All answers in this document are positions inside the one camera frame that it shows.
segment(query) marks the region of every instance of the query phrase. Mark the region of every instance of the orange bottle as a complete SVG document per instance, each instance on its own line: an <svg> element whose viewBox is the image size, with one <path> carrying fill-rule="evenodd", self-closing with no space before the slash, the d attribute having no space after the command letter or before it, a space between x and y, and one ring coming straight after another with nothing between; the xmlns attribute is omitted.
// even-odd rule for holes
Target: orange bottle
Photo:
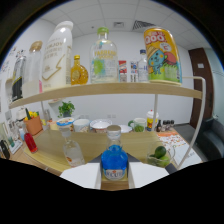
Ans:
<svg viewBox="0 0 224 224"><path fill-rule="evenodd" d="M88 82L89 74L86 68L80 65L80 56L74 56L74 65L71 68L71 85L83 85Z"/></svg>

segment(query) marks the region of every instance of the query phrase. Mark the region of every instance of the wall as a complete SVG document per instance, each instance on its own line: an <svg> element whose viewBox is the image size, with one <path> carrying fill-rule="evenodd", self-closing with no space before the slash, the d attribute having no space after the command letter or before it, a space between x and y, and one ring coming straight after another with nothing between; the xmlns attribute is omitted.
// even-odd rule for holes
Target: wall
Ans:
<svg viewBox="0 0 224 224"><path fill-rule="evenodd" d="M35 22L15 43L15 46L26 49L28 53L29 47L32 42L36 40L43 41L42 56L44 54L45 44L53 33L55 25L46 22L44 20L38 20ZM127 60L128 72L129 62L133 59L140 59L140 49L144 47L143 34L142 33L130 33L130 32L111 32L109 33L109 39L112 40L118 49L118 59ZM79 54L80 62L89 71L89 49L90 46L97 40L96 34L85 35L73 39L73 51L72 55ZM182 66L183 76L193 76L192 67L189 58L188 51L178 46L179 55ZM10 58L11 67L14 67L15 59ZM4 99L4 83L6 80L6 74L2 73L0 79L2 79L1 95ZM192 80L183 79L183 87L193 88ZM2 105L6 105L6 100L2 99ZM98 96L82 96L67 98L65 101L71 100L75 106L75 112L73 115L86 115L90 120L97 118L107 118L107 115L115 115L116 118L111 118L113 124L127 124L128 121L136 117L146 117L147 111L154 107L154 95L144 94L122 94L122 95L98 95ZM188 123L191 116L193 99L188 97L178 96L163 96L159 95L158 113L162 120L173 119L176 124ZM58 106L61 102L55 104L48 104L48 101L44 102L44 108L49 109L52 118L55 120L58 116ZM30 110L40 110L40 103L34 103L29 105ZM18 108L12 109L13 118ZM7 111L5 106L2 106L2 114L0 114L0 122L5 117L4 113Z"/></svg>
<svg viewBox="0 0 224 224"><path fill-rule="evenodd" d="M214 85L214 107L213 115L218 116L218 120L224 125L224 101L223 92L224 87L224 70L222 64L220 63L218 57L212 49L205 49L206 55L208 57L213 77Z"/></svg>

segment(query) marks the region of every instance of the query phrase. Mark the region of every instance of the shelf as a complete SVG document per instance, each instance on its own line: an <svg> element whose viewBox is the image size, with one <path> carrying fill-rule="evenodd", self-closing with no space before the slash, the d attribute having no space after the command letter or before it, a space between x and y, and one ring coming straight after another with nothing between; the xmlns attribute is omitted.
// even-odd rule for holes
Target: shelf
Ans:
<svg viewBox="0 0 224 224"><path fill-rule="evenodd" d="M9 109L56 98L102 94L162 94L202 99L202 92L175 85L157 83L100 83L54 89L17 100L9 106Z"/></svg>
<svg viewBox="0 0 224 224"><path fill-rule="evenodd" d="M106 133L72 132L71 138L79 143L86 163L99 156L106 149ZM155 132L132 132L121 134L121 142L125 152L143 163L145 163L150 142L158 141L158 139L159 138ZM35 142L38 147L36 153L32 154L27 147L24 149L24 153L28 158L31 157L44 166L59 172L71 168L63 153L63 144L65 143L65 140L60 131L43 131L37 138L35 138Z"/></svg>

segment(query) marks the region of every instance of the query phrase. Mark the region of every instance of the green leaves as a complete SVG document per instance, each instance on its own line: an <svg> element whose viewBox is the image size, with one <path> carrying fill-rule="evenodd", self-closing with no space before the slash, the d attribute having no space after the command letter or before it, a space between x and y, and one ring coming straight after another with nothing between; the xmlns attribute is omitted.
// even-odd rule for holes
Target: green leaves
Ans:
<svg viewBox="0 0 224 224"><path fill-rule="evenodd" d="M59 110L59 116L58 117L60 118L60 117L63 117L63 114L65 112L69 112L69 114L71 115L72 112L75 110L75 107L71 103L71 101L68 101L68 103L62 101L62 106L59 106L58 110Z"/></svg>

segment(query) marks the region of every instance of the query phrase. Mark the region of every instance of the white wall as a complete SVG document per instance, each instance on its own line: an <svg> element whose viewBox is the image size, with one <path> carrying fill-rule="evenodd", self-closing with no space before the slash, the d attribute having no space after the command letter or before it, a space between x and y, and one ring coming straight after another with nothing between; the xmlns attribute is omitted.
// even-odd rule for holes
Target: white wall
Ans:
<svg viewBox="0 0 224 224"><path fill-rule="evenodd" d="M52 34L55 25L44 20L35 22L15 43L15 45L25 48L27 53L32 42L36 40L43 41L42 56L48 38ZM140 59L140 49L144 49L144 41L142 33L134 32L111 32L109 39L112 40L118 49L118 59L127 60L128 72L129 62L133 59ZM80 62L89 71L89 49L90 46L97 40L96 34L85 35L73 39L72 64L73 56L80 55ZM182 66L182 76L193 76L192 66L188 51L179 47L179 55ZM15 59L10 63L14 67ZM6 74L1 74L2 90L1 95L4 99L4 83ZM193 88L192 80L183 79L183 87ZM6 105L6 101L2 99L2 104ZM75 106L73 115L88 115L90 120L97 118L107 118L108 114L116 115L116 118L111 118L113 124L127 124L128 121L136 117L146 117L147 111L154 107L154 95L144 94L121 94L121 95L97 95L97 96L82 96L67 98L66 102L71 100ZM163 96L159 95L158 113L162 120L173 119L176 124L188 123L190 121L193 99L188 97L178 96ZM52 118L55 120L58 116L58 106L61 102L48 104L44 102L45 109L50 109ZM5 119L4 113L7 111L5 106L2 106L2 114L0 114L0 122ZM40 110L40 103L29 105L30 110ZM18 108L13 109L15 116Z"/></svg>

